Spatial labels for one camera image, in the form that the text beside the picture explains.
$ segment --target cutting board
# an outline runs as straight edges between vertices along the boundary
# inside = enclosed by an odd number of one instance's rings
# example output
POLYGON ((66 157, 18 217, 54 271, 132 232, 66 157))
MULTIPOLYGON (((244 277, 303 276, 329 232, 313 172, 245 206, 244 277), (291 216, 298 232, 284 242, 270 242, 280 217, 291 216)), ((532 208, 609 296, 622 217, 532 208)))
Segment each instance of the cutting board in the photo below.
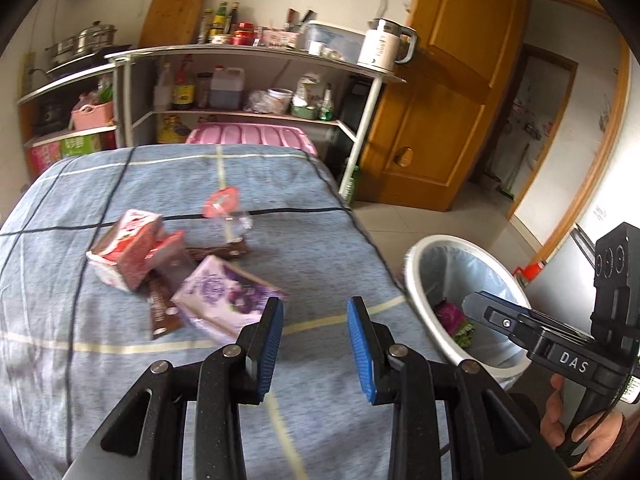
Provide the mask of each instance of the cutting board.
POLYGON ((204 0, 152 0, 138 47, 193 43, 203 4, 204 0))

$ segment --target metal screw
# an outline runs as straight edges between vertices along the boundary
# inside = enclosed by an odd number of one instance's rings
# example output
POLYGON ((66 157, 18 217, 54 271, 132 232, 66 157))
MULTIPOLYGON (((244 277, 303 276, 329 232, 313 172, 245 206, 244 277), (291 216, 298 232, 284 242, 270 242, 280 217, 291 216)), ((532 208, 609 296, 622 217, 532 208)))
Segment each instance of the metal screw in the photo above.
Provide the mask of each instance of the metal screw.
POLYGON ((242 349, 238 345, 228 345, 222 349, 224 357, 238 357, 242 349))
POLYGON ((468 374, 477 374, 480 371, 478 361, 473 361, 473 359, 465 359, 460 364, 460 367, 468 374))
POLYGON ((404 357, 405 355, 407 355, 409 353, 408 349, 406 346, 404 345, 391 345, 389 347, 389 353, 393 356, 393 357, 404 357))
POLYGON ((163 374, 168 369, 169 369, 169 363, 164 360, 156 361, 151 365, 151 373, 153 374, 163 374))

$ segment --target red vegetable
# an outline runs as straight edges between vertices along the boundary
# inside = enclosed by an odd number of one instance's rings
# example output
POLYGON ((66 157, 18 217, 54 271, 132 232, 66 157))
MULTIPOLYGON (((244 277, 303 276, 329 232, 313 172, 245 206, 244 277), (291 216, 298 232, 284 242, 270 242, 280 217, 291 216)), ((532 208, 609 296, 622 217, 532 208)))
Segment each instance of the red vegetable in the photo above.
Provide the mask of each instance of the red vegetable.
POLYGON ((437 304, 434 311, 440 324, 450 336, 453 336, 458 331, 460 325, 466 321, 462 311, 453 303, 447 303, 447 300, 442 300, 437 304))

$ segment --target purple snack box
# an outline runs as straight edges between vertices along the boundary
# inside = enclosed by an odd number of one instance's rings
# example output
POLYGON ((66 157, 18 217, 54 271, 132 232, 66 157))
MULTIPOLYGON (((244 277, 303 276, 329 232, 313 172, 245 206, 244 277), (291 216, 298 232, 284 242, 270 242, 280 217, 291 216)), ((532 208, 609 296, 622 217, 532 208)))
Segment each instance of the purple snack box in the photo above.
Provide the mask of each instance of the purple snack box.
POLYGON ((233 343, 242 327, 260 321, 271 296, 282 290, 215 256, 207 256, 172 297, 196 327, 222 344, 233 343))

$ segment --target shelf rack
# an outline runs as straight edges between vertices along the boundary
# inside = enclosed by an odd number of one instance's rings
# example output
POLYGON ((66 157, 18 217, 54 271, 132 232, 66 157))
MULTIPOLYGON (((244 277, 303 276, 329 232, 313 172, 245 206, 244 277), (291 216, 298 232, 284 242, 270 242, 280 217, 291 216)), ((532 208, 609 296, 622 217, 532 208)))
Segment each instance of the shelf rack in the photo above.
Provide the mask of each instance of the shelf rack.
MULTIPOLYGON (((116 110, 122 107, 122 111, 120 117, 123 119, 124 124, 124 137, 126 146, 135 146, 136 139, 134 138, 134 129, 141 126, 146 119, 155 115, 157 113, 163 112, 153 112, 151 103, 145 101, 143 97, 140 96, 142 93, 142 89, 145 88, 145 84, 148 87, 149 83, 152 83, 155 77, 155 73, 150 72, 148 68, 137 68, 138 76, 142 78, 144 81, 138 81, 138 77, 133 77, 134 65, 136 63, 140 63, 144 60, 150 59, 152 60, 155 57, 159 56, 183 56, 185 54, 192 55, 233 55, 233 56, 254 56, 254 57, 266 57, 266 58, 275 58, 275 59, 283 59, 283 60, 292 60, 299 61, 308 64, 324 66, 327 68, 331 68, 334 70, 341 70, 344 72, 350 72, 354 74, 359 74, 363 76, 367 76, 371 79, 372 85, 369 90, 369 95, 367 96, 367 101, 364 106, 364 110, 362 112, 362 116, 360 118, 360 123, 358 124, 357 130, 354 133, 351 129, 349 129, 343 122, 341 121, 309 121, 300 118, 296 118, 293 116, 274 116, 274 115, 261 115, 261 114, 250 114, 248 112, 221 112, 221 111, 213 111, 213 110, 189 110, 187 113, 211 113, 215 115, 228 115, 228 116, 237 116, 237 117, 263 117, 266 119, 277 119, 282 121, 292 121, 296 123, 313 123, 317 125, 324 125, 328 127, 337 127, 340 128, 342 132, 349 137, 353 141, 353 146, 351 147, 351 151, 349 154, 349 158, 347 160, 347 166, 344 170, 344 174, 342 176, 342 180, 340 181, 340 194, 342 196, 346 195, 349 180, 351 175, 353 174, 354 167, 358 161, 358 156, 360 155, 360 150, 362 149, 362 145, 364 143, 364 139, 367 135, 367 131, 369 129, 369 125, 371 122, 371 118, 373 117, 373 112, 376 107, 376 102, 378 101, 378 97, 380 95, 380 90, 382 88, 382 83, 403 83, 404 80, 396 77, 393 73, 390 72, 382 72, 378 70, 374 70, 371 68, 367 68, 364 66, 359 66, 353 63, 346 63, 338 60, 328 59, 319 56, 312 56, 311 54, 295 51, 295 50, 280 50, 275 48, 265 48, 265 47, 254 47, 254 46, 237 46, 237 45, 211 45, 211 44, 190 44, 190 45, 172 45, 172 46, 158 46, 151 48, 140 48, 136 50, 126 50, 124 52, 115 52, 114 54, 108 54, 105 58, 112 64, 116 66, 116 80, 119 80, 121 83, 118 83, 116 88, 116 92, 114 92, 114 100, 116 99, 116 95, 120 94, 120 84, 122 85, 122 99, 119 99, 119 103, 116 103, 116 110)), ((185 112, 167 112, 172 114, 180 114, 185 112)))
POLYGON ((52 90, 62 88, 63 86, 69 85, 71 83, 82 81, 83 79, 88 79, 97 75, 106 74, 107 72, 113 72, 115 68, 115 63, 107 63, 104 65, 88 68, 87 70, 82 70, 82 72, 61 77, 60 79, 56 79, 55 81, 41 86, 37 90, 34 90, 33 92, 30 92, 27 95, 21 97, 20 99, 18 99, 17 104, 21 105, 28 103, 29 101, 34 100, 36 97, 41 97, 44 94, 51 92, 52 90))
POLYGON ((85 135, 101 134, 103 132, 113 132, 116 130, 116 126, 100 126, 99 128, 91 128, 89 130, 63 130, 56 134, 48 134, 42 137, 34 137, 25 143, 25 148, 35 148, 53 142, 55 140, 70 139, 71 137, 83 137, 85 135))

